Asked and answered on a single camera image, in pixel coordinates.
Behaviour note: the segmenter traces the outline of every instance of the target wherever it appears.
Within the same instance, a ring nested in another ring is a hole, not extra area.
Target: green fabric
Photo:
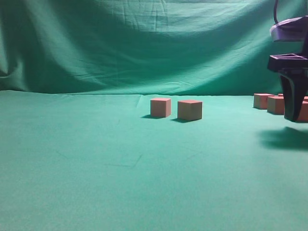
[[[0,230],[307,230],[306,124],[252,96],[152,119],[156,96],[0,92]]]
[[[274,0],[0,0],[0,90],[252,95],[279,92]],[[279,20],[306,14],[280,0]]]

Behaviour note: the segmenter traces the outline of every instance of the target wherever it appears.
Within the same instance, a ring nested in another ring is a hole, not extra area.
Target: green tabletop
[[[0,230],[308,229],[308,124],[253,96],[155,119],[155,97],[1,91]]]

